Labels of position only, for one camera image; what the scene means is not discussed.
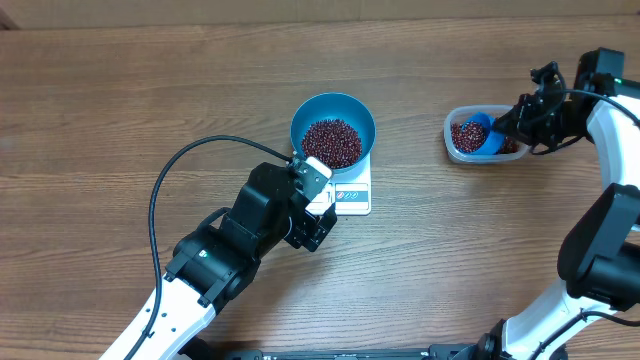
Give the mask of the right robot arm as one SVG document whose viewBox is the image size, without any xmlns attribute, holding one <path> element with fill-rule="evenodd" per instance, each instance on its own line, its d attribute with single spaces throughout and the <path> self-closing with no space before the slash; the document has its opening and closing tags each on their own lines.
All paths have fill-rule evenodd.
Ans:
<svg viewBox="0 0 640 360">
<path fill-rule="evenodd" d="M 556 63 L 530 72 L 537 89 L 497 118 L 495 132 L 544 154 L 586 139 L 597 151 L 603 192 L 565 237 L 557 280 L 516 316 L 499 321 L 459 359 L 564 359 L 566 343 L 599 319 L 632 327 L 620 313 L 639 302 L 639 85 L 624 55 L 598 48 L 578 62 L 573 87 Z"/>
</svg>

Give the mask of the blue measuring scoop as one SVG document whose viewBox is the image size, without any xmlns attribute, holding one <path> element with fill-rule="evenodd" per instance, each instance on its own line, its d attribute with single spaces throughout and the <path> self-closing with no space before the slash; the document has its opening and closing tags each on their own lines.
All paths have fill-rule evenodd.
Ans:
<svg viewBox="0 0 640 360">
<path fill-rule="evenodd" d="M 478 112 L 472 115 L 460 128 L 460 151 L 471 155 L 496 155 L 500 152 L 506 137 L 493 130 L 494 118 Z"/>
</svg>

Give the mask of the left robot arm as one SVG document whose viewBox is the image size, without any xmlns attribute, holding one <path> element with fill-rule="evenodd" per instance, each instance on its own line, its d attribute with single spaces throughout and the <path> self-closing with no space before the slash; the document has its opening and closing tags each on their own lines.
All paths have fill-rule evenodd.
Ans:
<svg viewBox="0 0 640 360">
<path fill-rule="evenodd" d="M 262 163 L 221 208 L 178 242 L 161 289 L 104 353 L 106 359 L 202 358 L 197 335 L 255 278 L 280 241 L 315 251 L 335 225 L 335 209 L 311 214 L 309 203 L 332 171 L 310 157 L 286 167 Z"/>
</svg>

